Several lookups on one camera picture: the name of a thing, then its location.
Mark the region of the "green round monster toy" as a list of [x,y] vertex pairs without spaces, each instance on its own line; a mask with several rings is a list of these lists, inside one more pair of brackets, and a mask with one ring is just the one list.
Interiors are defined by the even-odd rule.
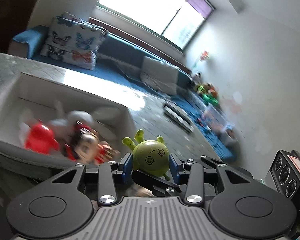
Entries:
[[142,170],[170,181],[171,178],[167,175],[170,151],[165,145],[163,137],[159,135],[156,140],[145,140],[143,135],[142,129],[136,132],[134,139],[137,144],[130,137],[122,139],[122,143],[132,152],[133,171]]

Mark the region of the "white plush rabbit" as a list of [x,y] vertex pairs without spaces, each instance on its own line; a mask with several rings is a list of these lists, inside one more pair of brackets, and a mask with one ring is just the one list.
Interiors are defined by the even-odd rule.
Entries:
[[[60,101],[56,101],[56,110],[58,117],[47,122],[43,122],[47,127],[53,130],[55,139],[59,143],[59,152],[62,151],[64,144],[70,142],[70,138],[74,134],[74,125],[76,121],[79,121],[98,133],[100,141],[106,141],[112,148],[118,150],[117,147],[117,135],[105,125],[106,121],[113,121],[120,116],[121,111],[114,106],[102,106],[98,107],[93,113],[85,111],[70,111],[65,113],[63,111],[63,105]],[[34,116],[31,109],[25,108],[19,116],[19,140],[24,147],[25,140],[30,131],[32,125],[40,120]]]

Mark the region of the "red round toy figure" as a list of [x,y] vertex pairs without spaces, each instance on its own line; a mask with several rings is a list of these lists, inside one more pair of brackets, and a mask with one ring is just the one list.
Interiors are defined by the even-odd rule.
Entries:
[[52,150],[59,150],[59,143],[55,139],[53,130],[38,120],[31,126],[24,147],[40,154],[50,154]]

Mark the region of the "grey remote control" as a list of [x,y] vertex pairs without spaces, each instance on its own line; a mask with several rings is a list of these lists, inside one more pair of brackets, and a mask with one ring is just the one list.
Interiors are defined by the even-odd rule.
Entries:
[[177,113],[171,110],[168,106],[164,107],[164,112],[167,116],[169,116],[174,122],[176,122],[179,126],[185,129],[187,132],[192,133],[193,127],[188,124],[182,117],[180,117]]

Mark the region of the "black remote control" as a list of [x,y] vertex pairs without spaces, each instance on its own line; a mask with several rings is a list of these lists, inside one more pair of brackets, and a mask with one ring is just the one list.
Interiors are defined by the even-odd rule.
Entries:
[[172,111],[174,111],[174,113],[176,113],[178,116],[180,116],[188,124],[192,123],[191,119],[186,114],[186,112],[184,110],[182,110],[178,105],[176,105],[175,103],[171,103],[171,102],[166,102],[165,105],[167,107],[169,107]]

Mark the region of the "small clear plastic box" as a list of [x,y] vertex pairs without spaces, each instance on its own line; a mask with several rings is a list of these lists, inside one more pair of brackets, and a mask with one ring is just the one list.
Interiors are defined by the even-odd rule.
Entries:
[[219,139],[227,148],[232,148],[237,144],[237,139],[235,137],[234,131],[229,128],[220,133]]

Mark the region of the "clear plastic toy bin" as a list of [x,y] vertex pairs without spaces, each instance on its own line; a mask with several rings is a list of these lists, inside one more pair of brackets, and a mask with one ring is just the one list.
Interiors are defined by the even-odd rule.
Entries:
[[227,129],[233,130],[235,127],[223,112],[218,111],[212,104],[208,104],[205,111],[203,111],[202,120],[217,135],[221,135],[226,132]]

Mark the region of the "green toy tub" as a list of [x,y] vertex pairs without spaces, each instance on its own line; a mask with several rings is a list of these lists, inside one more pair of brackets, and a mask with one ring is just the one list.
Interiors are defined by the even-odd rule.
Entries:
[[209,94],[203,94],[203,100],[207,104],[211,104],[213,106],[219,106],[218,100]]

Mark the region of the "yellow plush toy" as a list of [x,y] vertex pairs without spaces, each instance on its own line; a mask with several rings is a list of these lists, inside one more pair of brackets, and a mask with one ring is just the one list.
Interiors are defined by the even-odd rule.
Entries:
[[208,90],[211,89],[211,85],[209,83],[199,83],[195,86],[195,91],[197,94],[207,94]]

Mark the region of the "orange tiger plush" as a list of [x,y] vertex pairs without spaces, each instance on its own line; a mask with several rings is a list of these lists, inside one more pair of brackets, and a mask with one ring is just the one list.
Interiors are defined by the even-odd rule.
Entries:
[[209,86],[207,89],[207,94],[213,98],[218,98],[218,92],[214,86]]

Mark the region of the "grey cushion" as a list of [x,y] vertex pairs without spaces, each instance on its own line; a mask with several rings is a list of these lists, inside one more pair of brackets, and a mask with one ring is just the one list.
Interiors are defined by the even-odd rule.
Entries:
[[167,95],[177,94],[178,67],[145,56],[143,58],[140,80],[154,90]]

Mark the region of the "blue sofa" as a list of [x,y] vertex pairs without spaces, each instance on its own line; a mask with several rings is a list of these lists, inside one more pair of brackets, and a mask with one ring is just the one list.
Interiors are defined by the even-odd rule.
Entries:
[[[142,83],[140,79],[141,65],[145,57],[157,60],[160,63],[168,63],[162,58],[116,35],[108,34],[98,50],[95,69],[88,70],[80,68],[73,64],[59,61],[56,57],[52,59],[40,55],[44,41],[48,37],[48,29],[48,27],[38,25],[19,33],[12,38],[8,48],[8,54],[99,77],[162,98],[164,94],[167,94],[166,92],[159,92],[157,89],[154,90],[150,88],[149,85]],[[187,114],[190,114],[192,120],[196,121],[199,118],[199,114],[201,115],[205,111],[207,104],[204,103],[199,96],[196,96],[194,92],[190,91],[193,82],[189,74],[179,68],[177,68],[177,70],[179,71],[177,95],[170,97],[172,101],[184,109]],[[196,124],[196,126],[201,130],[204,137],[206,137],[212,148],[223,161],[233,163],[237,159],[235,152],[228,149],[221,142],[216,132],[214,132],[215,135],[213,135],[212,132],[207,131],[207,128],[203,128],[199,124]]]

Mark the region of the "pinwheel on stick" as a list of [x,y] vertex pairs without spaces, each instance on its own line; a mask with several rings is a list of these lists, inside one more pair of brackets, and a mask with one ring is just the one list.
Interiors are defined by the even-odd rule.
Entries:
[[196,68],[198,62],[202,62],[202,61],[204,61],[204,60],[206,60],[206,59],[208,59],[208,58],[209,58],[209,52],[208,52],[208,51],[204,51],[203,53],[201,53],[201,54],[198,56],[198,58],[197,58],[196,61],[194,62],[193,67]]

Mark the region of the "black cardboard shoe box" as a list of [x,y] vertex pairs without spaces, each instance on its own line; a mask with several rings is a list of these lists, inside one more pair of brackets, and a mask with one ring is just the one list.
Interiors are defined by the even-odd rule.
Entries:
[[135,133],[128,108],[86,91],[20,73],[0,87],[0,168],[45,180],[74,164],[64,146],[81,122],[120,153]]

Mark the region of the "butterfly print pillow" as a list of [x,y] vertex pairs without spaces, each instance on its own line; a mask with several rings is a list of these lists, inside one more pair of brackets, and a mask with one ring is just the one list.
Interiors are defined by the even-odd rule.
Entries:
[[98,49],[107,36],[106,29],[66,12],[52,19],[40,55],[94,70]]

